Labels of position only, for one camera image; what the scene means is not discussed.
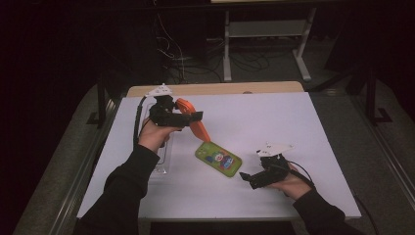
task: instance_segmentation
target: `smartphone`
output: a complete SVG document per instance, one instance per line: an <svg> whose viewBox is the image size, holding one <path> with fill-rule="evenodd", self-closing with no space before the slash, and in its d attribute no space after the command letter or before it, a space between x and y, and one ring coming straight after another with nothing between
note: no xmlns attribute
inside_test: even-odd
<svg viewBox="0 0 415 235"><path fill-rule="evenodd" d="M204 142L196 150L195 156L228 177L233 177L242 165L241 158L213 142Z"/></svg>

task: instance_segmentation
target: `white table surface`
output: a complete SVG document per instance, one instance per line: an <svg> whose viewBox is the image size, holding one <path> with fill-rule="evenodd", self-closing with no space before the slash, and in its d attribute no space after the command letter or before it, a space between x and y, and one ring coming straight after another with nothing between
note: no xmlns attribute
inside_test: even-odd
<svg viewBox="0 0 415 235"><path fill-rule="evenodd" d="M346 217L361 217L308 93L180 96L204 112L212 142L243 160L241 172L262 171L256 150L268 142L291 144L286 159L302 165L318 192ZM105 180L132 151L135 112L141 98L124 98L92 176L78 217L103 192ZM155 103L148 98L144 107ZM167 174L154 174L139 217L151 220L290 220L293 201L269 188L253 190L237 173L228 178L195 157L202 141L190 128L171 136Z"/></svg>

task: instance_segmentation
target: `black sleeve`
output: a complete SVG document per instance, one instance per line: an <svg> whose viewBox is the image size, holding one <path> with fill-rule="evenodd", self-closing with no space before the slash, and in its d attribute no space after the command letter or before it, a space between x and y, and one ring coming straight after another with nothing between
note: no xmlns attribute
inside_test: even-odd
<svg viewBox="0 0 415 235"><path fill-rule="evenodd" d="M315 190L300 197L294 208L311 235L363 235L345 223L345 213L327 203Z"/></svg>
<svg viewBox="0 0 415 235"><path fill-rule="evenodd" d="M159 156L138 146L107 178L104 193L79 220L74 234L138 234L140 200Z"/></svg>

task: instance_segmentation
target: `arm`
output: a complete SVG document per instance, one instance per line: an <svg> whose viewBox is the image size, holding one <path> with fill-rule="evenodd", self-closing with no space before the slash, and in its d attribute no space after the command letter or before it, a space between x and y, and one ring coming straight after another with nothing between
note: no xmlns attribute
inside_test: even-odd
<svg viewBox="0 0 415 235"><path fill-rule="evenodd" d="M362 232L345 223L345 214L326 202L316 190L301 179L289 174L283 181L270 187L284 191L296 200L293 204L308 232L312 235L363 235Z"/></svg>
<svg viewBox="0 0 415 235"><path fill-rule="evenodd" d="M170 132L179 129L158 127L149 121L139 145L107 178L103 195L76 224L74 234L138 234L138 209L159 161L156 151Z"/></svg>
<svg viewBox="0 0 415 235"><path fill-rule="evenodd" d="M315 190L301 196L293 206L310 234L363 235L345 223L345 214L327 203Z"/></svg>

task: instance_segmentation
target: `orange handle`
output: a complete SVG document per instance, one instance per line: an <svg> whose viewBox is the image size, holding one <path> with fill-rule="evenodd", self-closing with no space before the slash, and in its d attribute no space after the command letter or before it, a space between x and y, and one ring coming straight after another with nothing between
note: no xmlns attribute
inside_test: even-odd
<svg viewBox="0 0 415 235"><path fill-rule="evenodd" d="M196 111L190 102L182 98L178 98L176 104L182 114L189 115ZM206 131L205 126L202 124L201 121L193 121L192 123L190 123L189 126L196 137L203 140L204 142L210 142L208 132Z"/></svg>

